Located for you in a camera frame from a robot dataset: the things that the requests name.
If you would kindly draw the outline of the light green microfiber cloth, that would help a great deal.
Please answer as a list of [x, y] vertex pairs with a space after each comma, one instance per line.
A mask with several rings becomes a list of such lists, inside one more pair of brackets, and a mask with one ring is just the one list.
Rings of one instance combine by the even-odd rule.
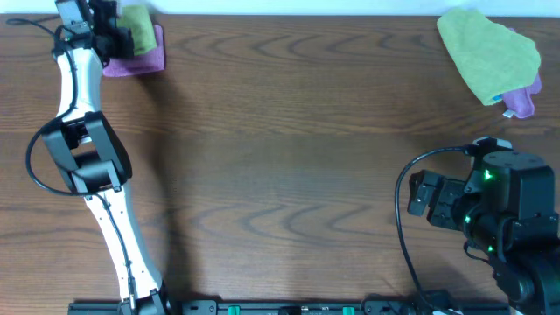
[[131, 31], [134, 56], [144, 55], [158, 47], [151, 16], [145, 5], [124, 6], [121, 16], [117, 19], [117, 25]]

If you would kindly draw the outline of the folded purple cloth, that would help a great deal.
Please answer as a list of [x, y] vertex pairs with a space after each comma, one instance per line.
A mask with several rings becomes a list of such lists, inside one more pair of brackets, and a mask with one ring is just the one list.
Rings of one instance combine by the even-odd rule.
[[165, 70], [165, 36], [161, 25], [154, 25], [157, 47], [133, 59], [111, 59], [103, 68], [106, 77], [128, 77]]

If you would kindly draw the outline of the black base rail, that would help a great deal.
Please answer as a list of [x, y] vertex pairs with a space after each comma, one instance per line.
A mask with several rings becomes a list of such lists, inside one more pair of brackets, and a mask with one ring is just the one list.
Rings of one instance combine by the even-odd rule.
[[383, 315], [383, 314], [432, 314], [416, 301], [383, 299], [377, 297], [363, 302], [219, 302], [191, 300], [174, 305], [153, 302], [136, 304], [131, 309], [127, 303], [81, 302], [71, 303], [68, 315], [118, 315], [118, 314], [181, 314], [181, 315]]

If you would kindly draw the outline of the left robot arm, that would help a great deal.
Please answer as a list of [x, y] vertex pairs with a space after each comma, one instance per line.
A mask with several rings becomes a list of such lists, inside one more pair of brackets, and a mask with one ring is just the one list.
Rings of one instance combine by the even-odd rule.
[[38, 132], [69, 196], [96, 218], [115, 266], [120, 302], [91, 304], [86, 314], [171, 314], [165, 283], [151, 260], [132, 208], [129, 155], [101, 110], [104, 67], [134, 55], [130, 29], [117, 24], [115, 1], [56, 3], [62, 19], [52, 54], [61, 72], [59, 112]]

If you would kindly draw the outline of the crumpled green cloth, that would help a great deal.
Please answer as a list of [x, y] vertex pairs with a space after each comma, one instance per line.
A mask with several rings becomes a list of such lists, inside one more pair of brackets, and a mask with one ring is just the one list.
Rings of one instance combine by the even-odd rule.
[[437, 29], [459, 74], [482, 105], [533, 84], [541, 65], [536, 43], [475, 9], [453, 8]]

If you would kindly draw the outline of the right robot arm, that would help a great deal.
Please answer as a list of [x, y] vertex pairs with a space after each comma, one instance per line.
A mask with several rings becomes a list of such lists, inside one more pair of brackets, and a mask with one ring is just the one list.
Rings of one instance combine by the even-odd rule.
[[465, 249], [484, 252], [497, 286], [520, 314], [559, 312], [559, 214], [555, 173], [540, 157], [486, 137], [455, 149], [471, 159], [465, 180], [433, 171], [409, 174], [407, 211], [461, 232]]

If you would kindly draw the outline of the crumpled purple cloth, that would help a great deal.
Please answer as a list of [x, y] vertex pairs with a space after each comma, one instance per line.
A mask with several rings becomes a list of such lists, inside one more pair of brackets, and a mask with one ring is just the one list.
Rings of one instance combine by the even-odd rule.
[[539, 74], [541, 55], [532, 39], [505, 26], [500, 30], [499, 48], [499, 89], [494, 93], [494, 99], [505, 103], [505, 116], [528, 118], [536, 110], [532, 96], [543, 86]]

